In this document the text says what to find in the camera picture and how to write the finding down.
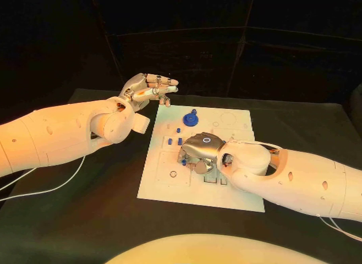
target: black fabric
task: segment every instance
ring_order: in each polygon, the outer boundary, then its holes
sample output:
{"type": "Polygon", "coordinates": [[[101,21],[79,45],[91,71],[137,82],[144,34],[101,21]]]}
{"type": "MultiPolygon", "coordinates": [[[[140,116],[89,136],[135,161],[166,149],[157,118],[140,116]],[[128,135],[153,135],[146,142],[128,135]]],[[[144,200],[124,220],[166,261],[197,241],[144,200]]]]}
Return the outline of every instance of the black fabric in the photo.
{"type": "MultiPolygon", "coordinates": [[[[105,99],[117,92],[76,90],[69,102],[105,99]]],[[[174,105],[248,109],[255,139],[311,152],[362,169],[362,140],[337,104],[170,95],[174,105]]],[[[0,210],[0,263],[104,263],[157,238],[225,234],[267,241],[330,263],[362,263],[362,242],[320,219],[264,201],[265,213],[137,199],[157,104],[144,135],[85,157],[73,180],[55,192],[17,198],[0,210]]],[[[81,160],[39,168],[12,195],[49,189],[72,175],[81,160]]],[[[362,223],[337,220],[362,236],[362,223]]]]}

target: small blue piece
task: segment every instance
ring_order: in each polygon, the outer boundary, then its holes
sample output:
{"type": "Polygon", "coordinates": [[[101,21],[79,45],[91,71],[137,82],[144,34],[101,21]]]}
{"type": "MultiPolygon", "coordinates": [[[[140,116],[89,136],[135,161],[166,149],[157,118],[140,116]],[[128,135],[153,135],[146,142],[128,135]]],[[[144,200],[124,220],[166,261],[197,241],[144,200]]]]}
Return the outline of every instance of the small blue piece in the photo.
{"type": "Polygon", "coordinates": [[[187,127],[193,127],[199,123],[197,110],[193,109],[190,114],[183,116],[183,123],[187,127]]]}

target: dark table surface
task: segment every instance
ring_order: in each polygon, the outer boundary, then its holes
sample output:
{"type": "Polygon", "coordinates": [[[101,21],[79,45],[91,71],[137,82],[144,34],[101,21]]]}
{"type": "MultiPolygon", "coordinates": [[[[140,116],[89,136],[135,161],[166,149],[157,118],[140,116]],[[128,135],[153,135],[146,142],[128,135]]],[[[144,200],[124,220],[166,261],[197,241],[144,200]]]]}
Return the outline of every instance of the dark table surface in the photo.
{"type": "MultiPolygon", "coordinates": [[[[78,89],[69,100],[115,96],[78,89]]],[[[255,139],[318,154],[362,169],[362,141],[339,104],[314,104],[170,95],[174,105],[248,109],[255,139]]],[[[256,239],[329,263],[362,263],[362,242],[320,219],[264,201],[265,213],[137,199],[157,104],[144,135],[131,132],[117,145],[85,157],[72,181],[55,192],[9,200],[0,210],[0,263],[104,263],[157,238],[209,233],[256,239]]],[[[58,186],[81,160],[39,168],[13,193],[58,186]]],[[[362,236],[362,223],[337,220],[362,236]]]]}

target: white board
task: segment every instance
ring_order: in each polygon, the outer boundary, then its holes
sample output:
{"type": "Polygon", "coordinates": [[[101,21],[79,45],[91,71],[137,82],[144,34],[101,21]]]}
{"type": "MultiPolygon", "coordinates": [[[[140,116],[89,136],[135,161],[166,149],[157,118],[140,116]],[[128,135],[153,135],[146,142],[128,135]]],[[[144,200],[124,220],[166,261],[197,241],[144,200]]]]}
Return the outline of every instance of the white board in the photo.
{"type": "Polygon", "coordinates": [[[238,190],[216,169],[199,175],[177,163],[179,138],[184,142],[200,132],[215,134],[225,141],[255,140],[249,111],[158,106],[137,198],[264,212],[262,198],[238,190]],[[183,116],[192,109],[197,110],[199,123],[189,127],[183,116]]]}

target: robotic hand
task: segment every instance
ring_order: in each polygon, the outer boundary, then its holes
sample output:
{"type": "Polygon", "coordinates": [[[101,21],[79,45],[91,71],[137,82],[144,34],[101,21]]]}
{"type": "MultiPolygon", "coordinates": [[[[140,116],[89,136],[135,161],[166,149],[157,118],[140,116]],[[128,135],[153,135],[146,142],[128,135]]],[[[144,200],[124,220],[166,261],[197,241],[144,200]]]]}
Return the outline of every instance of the robotic hand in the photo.
{"type": "Polygon", "coordinates": [[[120,143],[130,130],[144,133],[148,119],[135,112],[150,100],[170,106],[167,92],[177,81],[137,74],[120,96],[33,111],[0,125],[0,176],[19,170],[66,163],[120,143]]]}
{"type": "Polygon", "coordinates": [[[294,211],[362,222],[362,171],[336,161],[256,141],[225,143],[209,133],[184,141],[177,162],[183,160],[197,174],[216,165],[239,190],[294,211]]]}

